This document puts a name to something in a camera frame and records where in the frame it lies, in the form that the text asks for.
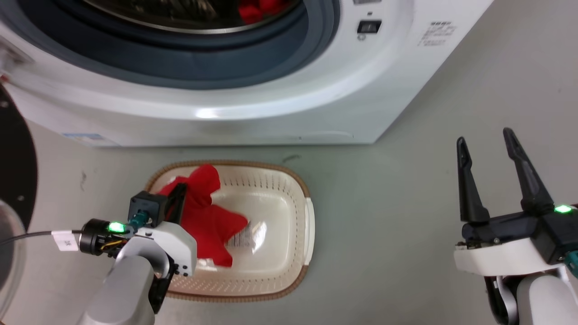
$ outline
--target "green light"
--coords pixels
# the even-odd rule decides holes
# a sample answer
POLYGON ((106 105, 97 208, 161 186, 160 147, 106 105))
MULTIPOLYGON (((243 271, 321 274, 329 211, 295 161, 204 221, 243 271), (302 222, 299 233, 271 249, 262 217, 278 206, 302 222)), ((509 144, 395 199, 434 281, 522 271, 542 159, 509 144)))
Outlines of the green light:
POLYGON ((558 212, 558 213, 568 213, 570 211, 572 211, 572 207, 569 205, 558 205, 557 207, 554 208, 554 211, 558 212))
POLYGON ((108 226, 108 230, 110 232, 124 233, 126 228, 125 225, 121 224, 120 222, 111 222, 108 226))

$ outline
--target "white washing machine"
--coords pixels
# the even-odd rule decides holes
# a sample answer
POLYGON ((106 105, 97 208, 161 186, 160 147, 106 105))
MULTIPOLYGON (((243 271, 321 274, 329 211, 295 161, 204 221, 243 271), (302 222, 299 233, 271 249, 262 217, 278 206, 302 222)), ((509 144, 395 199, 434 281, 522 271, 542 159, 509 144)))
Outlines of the white washing machine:
POLYGON ((2 0, 5 87, 93 146, 373 143, 492 2, 219 1, 2 0))

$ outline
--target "white cable tag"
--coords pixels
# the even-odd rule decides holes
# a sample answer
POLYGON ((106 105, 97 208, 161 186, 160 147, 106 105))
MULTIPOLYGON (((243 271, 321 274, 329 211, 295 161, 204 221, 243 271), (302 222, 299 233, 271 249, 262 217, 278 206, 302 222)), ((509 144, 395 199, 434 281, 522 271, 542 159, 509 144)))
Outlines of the white cable tag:
POLYGON ((78 250, 78 244, 76 243, 76 238, 72 234, 72 230, 53 231, 52 237, 60 251, 74 252, 78 250))

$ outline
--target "red garment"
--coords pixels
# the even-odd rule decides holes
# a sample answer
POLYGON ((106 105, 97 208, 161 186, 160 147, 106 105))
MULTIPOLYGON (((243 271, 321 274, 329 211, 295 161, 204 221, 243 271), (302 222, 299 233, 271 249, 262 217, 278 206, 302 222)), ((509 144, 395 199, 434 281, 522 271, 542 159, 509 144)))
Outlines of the red garment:
POLYGON ((212 258, 215 265, 231 267, 233 257, 225 243, 249 222, 242 215, 212 205, 211 193, 221 188, 217 170, 211 165, 200 166, 188 178, 177 177, 159 194, 169 195, 179 183, 187 184, 181 227, 197 241, 197 257, 212 258))
POLYGON ((239 13, 245 24, 250 25, 273 16, 285 9, 287 0, 240 0, 239 13))

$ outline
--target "laundry basket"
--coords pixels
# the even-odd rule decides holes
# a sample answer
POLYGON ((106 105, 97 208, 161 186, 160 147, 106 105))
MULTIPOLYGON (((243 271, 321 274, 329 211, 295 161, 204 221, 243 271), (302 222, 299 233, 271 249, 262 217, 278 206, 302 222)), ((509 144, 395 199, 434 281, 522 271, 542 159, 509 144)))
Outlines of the laundry basket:
POLYGON ((244 161, 186 161, 163 167, 145 187, 156 193, 176 176, 213 165, 221 189, 213 204, 245 216, 249 225, 227 244, 231 268, 198 260, 194 276, 175 275, 168 297, 246 302, 277 299, 301 283, 313 254, 315 221, 309 190, 293 171, 244 161))

